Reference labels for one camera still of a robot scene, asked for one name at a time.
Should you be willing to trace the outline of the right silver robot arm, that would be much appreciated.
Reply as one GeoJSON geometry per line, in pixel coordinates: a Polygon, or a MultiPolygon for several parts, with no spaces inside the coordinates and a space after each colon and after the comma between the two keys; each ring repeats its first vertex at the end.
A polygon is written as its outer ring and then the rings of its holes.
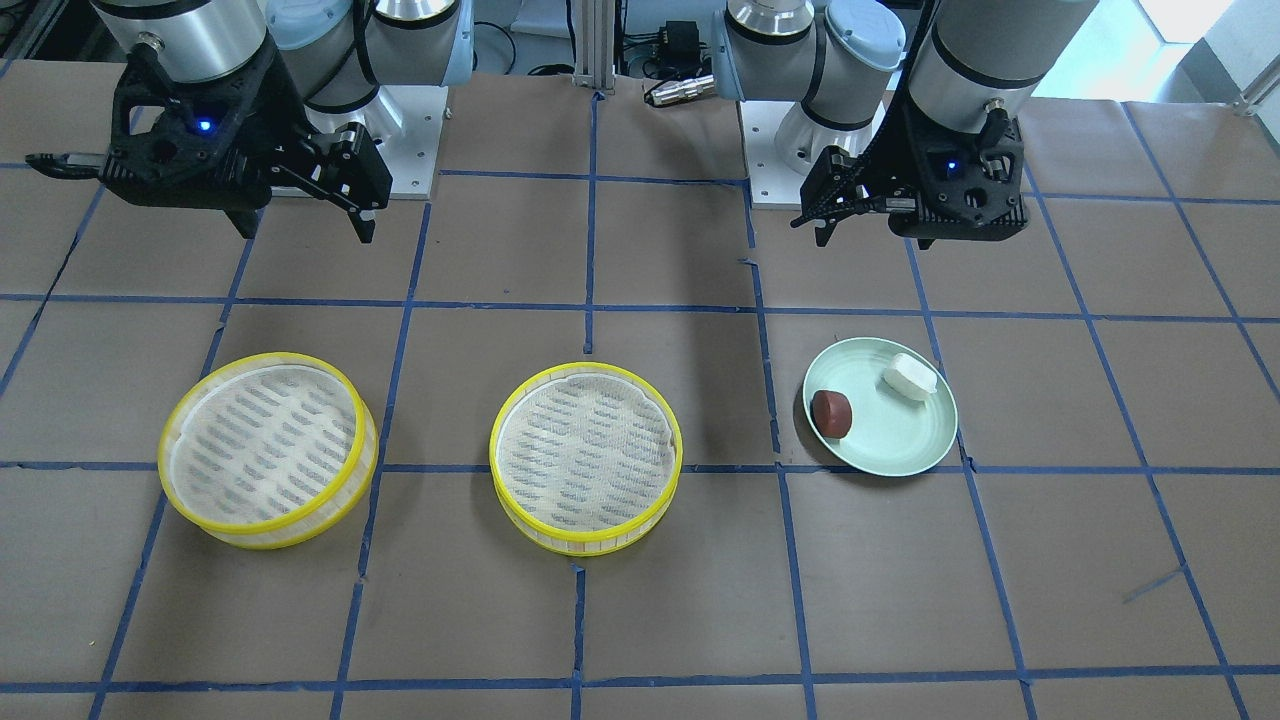
{"type": "Polygon", "coordinates": [[[250,240],[278,193],[372,241],[429,199],[448,90],[474,73],[470,1],[96,1],[125,51],[102,152],[31,154],[142,208],[223,213],[250,240]]]}

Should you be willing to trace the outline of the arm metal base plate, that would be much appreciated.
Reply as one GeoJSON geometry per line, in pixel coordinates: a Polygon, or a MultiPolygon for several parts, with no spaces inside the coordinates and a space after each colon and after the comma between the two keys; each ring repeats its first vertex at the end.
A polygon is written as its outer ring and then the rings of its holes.
{"type": "Polygon", "coordinates": [[[887,102],[879,100],[870,123],[852,131],[818,124],[799,102],[745,101],[739,110],[753,204],[796,211],[801,184],[820,151],[837,146],[852,156],[863,152],[884,119],[887,102]]]}
{"type": "Polygon", "coordinates": [[[394,200],[429,200],[447,119],[449,90],[438,86],[381,86],[360,109],[325,113],[310,108],[308,119],[333,132],[348,122],[366,127],[392,176],[394,200]]]}

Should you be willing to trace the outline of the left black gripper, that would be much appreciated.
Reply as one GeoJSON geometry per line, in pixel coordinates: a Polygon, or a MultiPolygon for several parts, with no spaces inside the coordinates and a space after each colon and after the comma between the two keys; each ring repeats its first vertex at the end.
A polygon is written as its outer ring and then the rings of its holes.
{"type": "Polygon", "coordinates": [[[890,214],[890,231],[925,250],[940,240],[1001,242],[1028,227],[1024,145],[1002,100],[980,108],[974,133],[934,122],[910,99],[899,104],[897,118],[901,168],[895,174],[914,208],[901,211],[895,199],[872,197],[859,182],[863,163],[827,146],[815,156],[806,204],[791,228],[813,224],[815,233],[833,233],[850,217],[890,214]]]}

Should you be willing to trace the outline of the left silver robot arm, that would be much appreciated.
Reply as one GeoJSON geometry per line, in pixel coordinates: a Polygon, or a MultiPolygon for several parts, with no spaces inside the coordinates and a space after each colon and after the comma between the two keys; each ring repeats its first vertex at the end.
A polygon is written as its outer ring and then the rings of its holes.
{"type": "Polygon", "coordinates": [[[1093,1],[925,1],[906,31],[878,1],[728,1],[716,18],[721,97],[790,101],[810,135],[800,213],[826,246],[881,214],[915,240],[1000,242],[1027,228],[1018,113],[1093,1]]]}

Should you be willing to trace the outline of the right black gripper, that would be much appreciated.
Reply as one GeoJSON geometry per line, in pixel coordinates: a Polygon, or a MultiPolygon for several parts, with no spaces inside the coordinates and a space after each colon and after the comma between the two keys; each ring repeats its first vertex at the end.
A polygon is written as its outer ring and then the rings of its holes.
{"type": "Polygon", "coordinates": [[[347,122],[311,135],[291,73],[271,40],[230,74],[173,79],[160,42],[140,40],[113,97],[111,138],[100,152],[31,152],[24,163],[55,181],[97,181],[143,208],[224,213],[248,240],[273,187],[302,190],[346,213],[371,243],[393,176],[369,128],[347,122]]]}

